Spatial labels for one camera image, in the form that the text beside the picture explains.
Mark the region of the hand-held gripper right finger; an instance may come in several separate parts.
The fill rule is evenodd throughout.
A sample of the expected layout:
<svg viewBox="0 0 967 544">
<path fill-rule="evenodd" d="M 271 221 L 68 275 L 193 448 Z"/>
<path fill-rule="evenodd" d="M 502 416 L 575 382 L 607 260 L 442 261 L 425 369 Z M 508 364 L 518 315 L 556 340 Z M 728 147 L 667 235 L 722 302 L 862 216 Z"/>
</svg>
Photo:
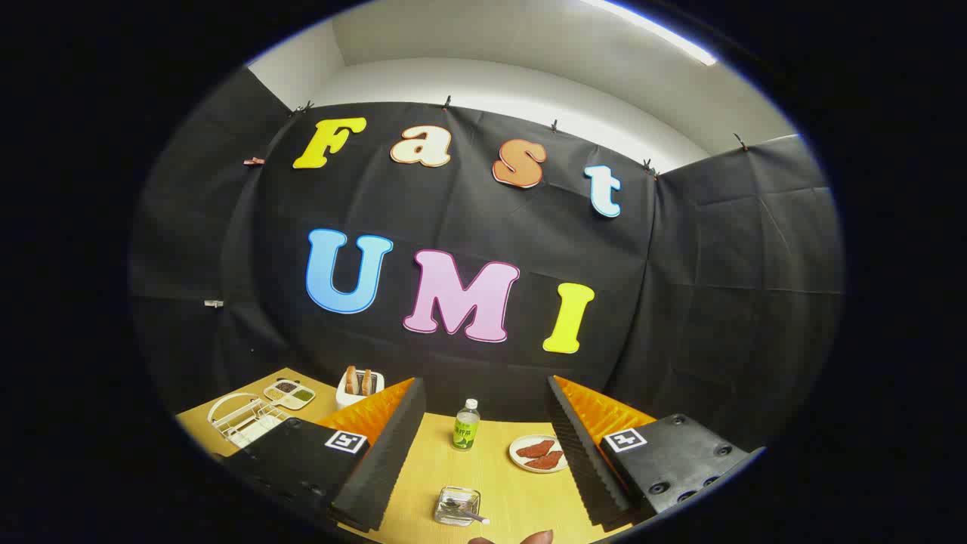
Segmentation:
<svg viewBox="0 0 967 544">
<path fill-rule="evenodd" d="M 588 387 L 549 376 L 547 414 L 592 524 L 659 523 L 705 498 L 763 454 L 683 413 L 653 418 Z"/>
</svg>

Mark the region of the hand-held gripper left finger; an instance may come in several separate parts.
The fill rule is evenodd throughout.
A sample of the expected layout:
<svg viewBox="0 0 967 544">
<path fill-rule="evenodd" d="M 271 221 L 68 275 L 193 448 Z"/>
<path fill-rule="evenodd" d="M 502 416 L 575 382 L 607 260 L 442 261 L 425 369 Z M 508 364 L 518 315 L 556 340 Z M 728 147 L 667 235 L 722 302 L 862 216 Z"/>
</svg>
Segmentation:
<svg viewBox="0 0 967 544">
<path fill-rule="evenodd" d="M 317 526 L 380 528 L 424 418 L 424 380 L 404 380 L 310 422 L 290 416 L 221 464 Z"/>
</svg>

